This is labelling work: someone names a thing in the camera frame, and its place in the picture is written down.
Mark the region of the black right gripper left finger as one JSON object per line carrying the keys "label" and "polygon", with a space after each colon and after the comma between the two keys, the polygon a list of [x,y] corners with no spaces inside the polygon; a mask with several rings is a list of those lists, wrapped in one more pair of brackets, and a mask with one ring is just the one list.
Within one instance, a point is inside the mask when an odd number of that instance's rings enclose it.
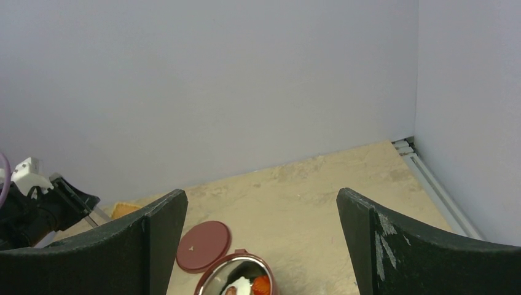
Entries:
{"label": "black right gripper left finger", "polygon": [[165,294],[188,207],[176,189],[45,248],[1,252],[2,294]]}

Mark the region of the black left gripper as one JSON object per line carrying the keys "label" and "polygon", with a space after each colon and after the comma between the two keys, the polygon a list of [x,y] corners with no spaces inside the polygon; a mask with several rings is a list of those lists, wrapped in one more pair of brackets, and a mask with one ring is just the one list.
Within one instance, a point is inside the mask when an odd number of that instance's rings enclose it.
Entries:
{"label": "black left gripper", "polygon": [[84,220],[92,227],[100,224],[90,216],[98,208],[100,198],[75,188],[62,176],[51,176],[52,194],[57,197],[57,218],[39,206],[36,199],[22,194],[12,183],[1,207],[1,250],[34,247],[49,233],[65,231]]}

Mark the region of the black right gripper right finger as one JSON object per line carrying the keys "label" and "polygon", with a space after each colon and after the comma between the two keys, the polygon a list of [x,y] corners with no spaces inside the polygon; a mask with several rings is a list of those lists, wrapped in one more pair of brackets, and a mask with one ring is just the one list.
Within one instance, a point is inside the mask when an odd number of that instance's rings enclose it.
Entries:
{"label": "black right gripper right finger", "polygon": [[520,248],[453,234],[343,188],[339,218],[361,294],[519,294]]}

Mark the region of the steel food tongs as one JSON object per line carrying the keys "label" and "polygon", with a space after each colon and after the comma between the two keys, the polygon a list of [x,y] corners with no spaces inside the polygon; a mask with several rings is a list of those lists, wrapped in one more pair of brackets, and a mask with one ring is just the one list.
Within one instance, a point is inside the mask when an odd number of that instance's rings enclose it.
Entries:
{"label": "steel food tongs", "polygon": [[[61,176],[58,173],[54,173],[52,176]],[[57,224],[58,224],[58,215],[60,214],[60,207],[57,202],[57,197],[52,194],[52,190],[49,190],[50,193],[50,200],[52,204],[52,211],[54,215],[56,216]],[[94,212],[90,215],[94,221],[99,223],[100,225],[110,222],[111,218],[98,206],[97,209],[94,210]]]}

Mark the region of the white round rice cracker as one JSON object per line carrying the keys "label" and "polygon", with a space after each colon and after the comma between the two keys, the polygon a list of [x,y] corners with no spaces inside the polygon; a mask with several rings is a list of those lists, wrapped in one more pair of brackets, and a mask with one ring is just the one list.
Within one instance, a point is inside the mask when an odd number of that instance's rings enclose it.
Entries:
{"label": "white round rice cracker", "polygon": [[252,282],[250,279],[240,277],[226,285],[221,295],[251,295],[253,294]]}

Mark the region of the red white shrimp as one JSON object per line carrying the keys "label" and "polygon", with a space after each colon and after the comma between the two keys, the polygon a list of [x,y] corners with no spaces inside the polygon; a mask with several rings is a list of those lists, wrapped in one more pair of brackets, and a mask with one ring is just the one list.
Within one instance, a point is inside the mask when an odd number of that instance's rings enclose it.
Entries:
{"label": "red white shrimp", "polygon": [[252,295],[271,295],[272,286],[268,275],[256,277],[251,285]]}

